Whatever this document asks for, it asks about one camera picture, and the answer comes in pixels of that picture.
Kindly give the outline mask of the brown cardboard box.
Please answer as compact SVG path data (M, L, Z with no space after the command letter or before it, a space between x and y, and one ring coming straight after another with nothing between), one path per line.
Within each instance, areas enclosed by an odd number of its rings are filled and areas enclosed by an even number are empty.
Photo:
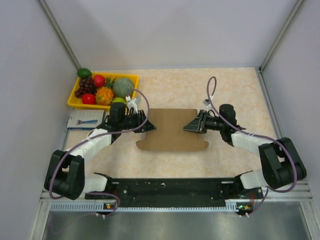
M190 108L152 108L148 120L156 129L148 131L145 139L136 142L143 151L150 152L200 152L209 142L194 132L183 130L197 116Z

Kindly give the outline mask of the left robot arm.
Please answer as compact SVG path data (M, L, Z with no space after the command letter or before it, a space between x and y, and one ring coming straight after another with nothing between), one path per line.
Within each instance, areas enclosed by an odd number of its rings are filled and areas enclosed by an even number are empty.
M109 176L102 173L85 174L85 163L114 143L122 134L145 133L156 127L143 110L128 108L125 103L111 105L105 122L88 137L66 151L56 150L51 155L44 188L53 199L61 197L76 200L82 194L97 192L109 198L114 191Z

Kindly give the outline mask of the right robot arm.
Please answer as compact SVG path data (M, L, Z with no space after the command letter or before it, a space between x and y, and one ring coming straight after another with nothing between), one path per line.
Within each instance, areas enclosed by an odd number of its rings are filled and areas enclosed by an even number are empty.
M237 125L236 111L230 104L219 107L220 116L211 116L209 111L200 110L197 117L183 127L184 131L205 134L208 130L218 131L224 142L232 147L242 148L260 158L261 169L242 173L235 178L233 192L239 198L245 198L254 188L270 187L279 189L307 176L307 170L293 142L287 137L278 139L278 145L272 140L244 134L229 126L225 120Z

